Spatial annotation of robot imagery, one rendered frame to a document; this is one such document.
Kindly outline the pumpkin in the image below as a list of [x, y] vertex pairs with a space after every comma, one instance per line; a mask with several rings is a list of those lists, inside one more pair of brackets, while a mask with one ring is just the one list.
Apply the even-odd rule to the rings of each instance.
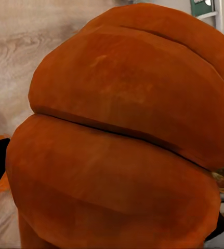
[[[3, 135], [0, 136], [0, 140], [8, 138], [7, 136]], [[11, 189], [9, 181], [8, 181], [8, 175], [5, 172], [0, 180], [0, 192], [5, 191], [6, 189]], [[12, 190], [11, 190], [12, 191]]]
[[6, 149], [22, 249], [205, 249], [224, 193], [224, 35], [152, 3], [44, 57]]

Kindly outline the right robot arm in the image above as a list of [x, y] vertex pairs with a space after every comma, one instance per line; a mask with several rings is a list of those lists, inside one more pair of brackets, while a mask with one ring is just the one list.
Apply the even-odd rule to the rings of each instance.
[[205, 239], [205, 249], [224, 249], [224, 216], [220, 212], [217, 229]]

